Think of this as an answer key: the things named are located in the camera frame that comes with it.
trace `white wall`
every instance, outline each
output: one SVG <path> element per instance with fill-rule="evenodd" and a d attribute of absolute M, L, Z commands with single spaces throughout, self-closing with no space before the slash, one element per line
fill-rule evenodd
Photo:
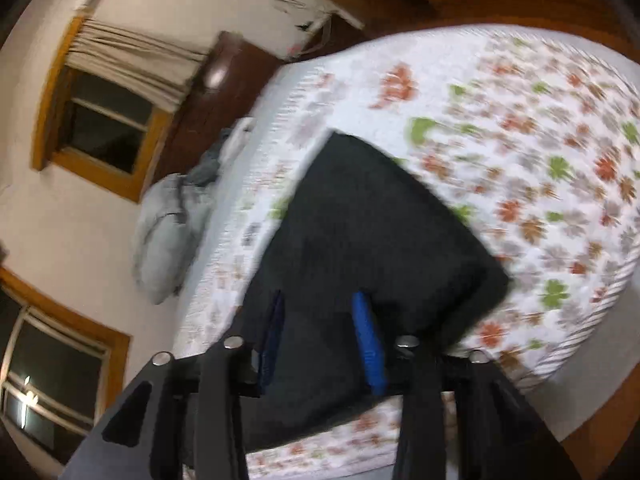
<path fill-rule="evenodd" d="M 284 57 L 291 46 L 305 39 L 296 25 L 322 16 L 330 6 L 325 0 L 301 1 L 308 9 L 278 7 L 272 0 L 100 0 L 95 18 L 202 48 L 210 48 L 222 30 L 240 32 L 248 41 Z"/>
<path fill-rule="evenodd" d="M 9 270 L 84 316 L 133 336 L 130 380 L 171 348 L 175 301 L 151 305 L 130 275 L 138 206 L 55 166 L 30 170 L 40 93 L 75 0 L 33 0 L 0 50 L 0 139 L 12 185 L 0 195 Z"/>
<path fill-rule="evenodd" d="M 176 303 L 149 304 L 130 275 L 138 206 L 62 168 L 29 167 L 40 93 L 75 1 L 33 0 L 0 50 L 0 240 L 15 274 L 133 336 L 130 380 L 153 353 L 171 348 Z M 285 13 L 269 0 L 101 0 L 97 18 L 205 48 L 220 30 L 238 31 L 285 55 L 304 38 L 295 24 L 318 13 L 316 0 L 305 1 L 310 9 Z"/>

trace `floral bedspread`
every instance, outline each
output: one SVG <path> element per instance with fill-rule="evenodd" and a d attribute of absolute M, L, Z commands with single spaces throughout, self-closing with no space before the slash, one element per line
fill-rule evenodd
<path fill-rule="evenodd" d="M 175 345 L 204 351 L 233 316 L 297 182 L 336 128 L 388 153 L 495 254 L 513 286 L 460 343 L 522 388 L 548 377 L 615 302 L 638 257 L 640 98 L 612 67 L 535 37 L 419 32 L 328 58 L 291 93 Z M 248 455 L 252 478 L 393 462 L 400 400 Z"/>

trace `curtain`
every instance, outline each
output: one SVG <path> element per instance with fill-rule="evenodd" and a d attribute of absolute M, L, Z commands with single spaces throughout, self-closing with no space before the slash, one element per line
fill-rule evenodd
<path fill-rule="evenodd" d="M 205 58 L 190 46 L 87 20 L 71 44 L 66 65 L 123 86 L 173 113 Z"/>

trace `wooden window frame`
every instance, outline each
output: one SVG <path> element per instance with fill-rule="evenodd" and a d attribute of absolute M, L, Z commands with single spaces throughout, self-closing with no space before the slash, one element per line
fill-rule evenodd
<path fill-rule="evenodd" d="M 97 409 L 97 415 L 102 415 L 122 391 L 131 337 L 69 310 L 4 267 L 0 267 L 0 284 L 45 316 L 82 336 L 101 343 L 108 349 L 110 355 L 107 362 L 103 401 Z"/>
<path fill-rule="evenodd" d="M 139 202 L 162 151 L 173 118 L 171 113 L 152 108 L 132 173 L 119 170 L 75 148 L 60 147 L 65 105 L 71 99 L 79 72 L 65 66 L 65 59 L 83 21 L 82 16 L 76 16 L 71 21 L 47 75 L 33 134 L 31 167 L 41 171 L 52 162 L 123 198 Z"/>

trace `gray pillow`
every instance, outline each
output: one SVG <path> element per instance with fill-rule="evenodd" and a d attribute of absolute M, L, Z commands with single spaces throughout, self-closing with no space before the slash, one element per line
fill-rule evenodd
<path fill-rule="evenodd" d="M 180 174 L 146 192 L 134 233 L 133 275 L 151 303 L 162 303 L 182 285 L 212 204 L 211 186 L 189 186 Z"/>

